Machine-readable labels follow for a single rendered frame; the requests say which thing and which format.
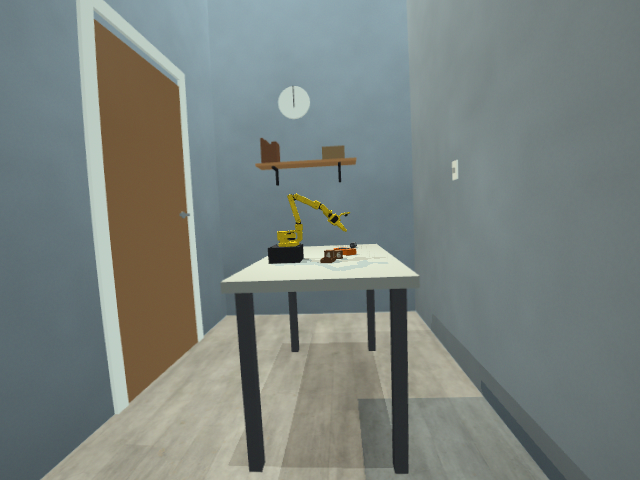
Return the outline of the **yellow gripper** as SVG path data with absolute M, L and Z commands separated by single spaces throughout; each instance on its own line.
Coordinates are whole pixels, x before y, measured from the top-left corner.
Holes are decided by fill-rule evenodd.
M 332 225 L 334 226 L 338 226 L 341 230 L 347 232 L 346 228 L 340 223 L 341 219 L 339 218 L 341 215 L 345 215 L 348 216 L 347 214 L 350 214 L 350 212 L 346 212 L 346 213 L 341 213 L 339 216 L 336 214 L 332 214 L 331 217 L 329 217 L 328 222 L 330 222 Z M 332 221 L 331 221 L 332 220 Z

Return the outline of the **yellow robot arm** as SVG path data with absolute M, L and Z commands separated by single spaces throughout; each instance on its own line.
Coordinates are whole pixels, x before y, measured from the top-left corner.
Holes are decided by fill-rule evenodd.
M 329 219 L 329 217 L 332 216 L 332 211 L 327 209 L 325 207 L 325 205 L 321 204 L 318 201 L 311 201 L 305 197 L 302 197 L 298 194 L 295 195 L 287 195 L 296 224 L 295 224 L 295 230 L 290 230 L 290 231 L 280 231 L 278 232 L 278 239 L 280 239 L 280 243 L 279 243 L 279 247 L 291 247 L 291 246 L 298 246 L 299 242 L 303 239 L 303 235 L 302 235 L 302 230 L 303 230 L 303 224 L 301 224 L 301 219 L 299 217 L 296 205 L 294 200 L 299 201 L 298 199 L 300 199 L 300 202 L 304 201 L 304 204 L 307 204 L 309 206 L 311 206 L 312 208 L 316 208 L 316 210 L 320 209 L 323 214 Z M 303 203 L 303 202 L 302 202 Z M 315 209 L 314 208 L 314 209 Z M 296 238 L 296 233 L 297 233 L 297 239 Z M 289 241 L 290 240 L 290 241 Z M 282 244 L 282 243 L 292 243 L 292 244 Z M 298 244 L 298 245 L 297 245 Z

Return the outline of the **orange digital multimeter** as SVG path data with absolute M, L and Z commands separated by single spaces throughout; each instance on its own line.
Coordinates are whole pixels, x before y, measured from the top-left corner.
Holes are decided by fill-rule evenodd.
M 353 248 L 334 248 L 334 250 L 342 250 L 342 249 L 353 249 Z M 349 256 L 349 255 L 356 255 L 356 249 L 353 250 L 342 250 L 343 251 L 343 255 Z

